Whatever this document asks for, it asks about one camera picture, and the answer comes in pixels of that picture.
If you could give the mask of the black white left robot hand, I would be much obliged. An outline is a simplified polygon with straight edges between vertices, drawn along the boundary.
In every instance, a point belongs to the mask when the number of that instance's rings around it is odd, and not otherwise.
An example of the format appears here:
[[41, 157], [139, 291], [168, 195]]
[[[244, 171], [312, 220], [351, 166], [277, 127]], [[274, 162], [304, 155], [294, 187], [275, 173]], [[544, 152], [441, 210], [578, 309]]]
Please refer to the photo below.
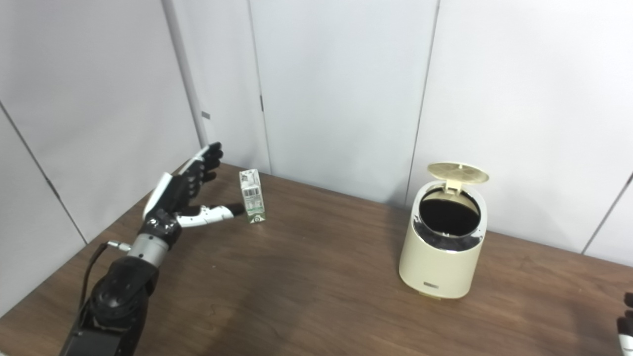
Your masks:
[[246, 212], [242, 203], [226, 205], [192, 205], [201, 188], [217, 177], [224, 152], [220, 142], [204, 146], [190, 158], [178, 174], [165, 172], [151, 193], [143, 212], [141, 234], [166, 243], [172, 249], [184, 228], [222, 222]]

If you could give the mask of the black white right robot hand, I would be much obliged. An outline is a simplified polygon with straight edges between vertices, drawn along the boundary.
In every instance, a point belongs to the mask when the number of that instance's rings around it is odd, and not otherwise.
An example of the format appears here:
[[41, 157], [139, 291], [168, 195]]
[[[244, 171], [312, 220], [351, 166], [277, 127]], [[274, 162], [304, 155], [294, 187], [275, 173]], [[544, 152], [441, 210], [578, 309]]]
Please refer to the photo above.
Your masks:
[[624, 295], [624, 304], [627, 309], [623, 316], [617, 318], [620, 350], [624, 356], [633, 355], [633, 294], [627, 292]]

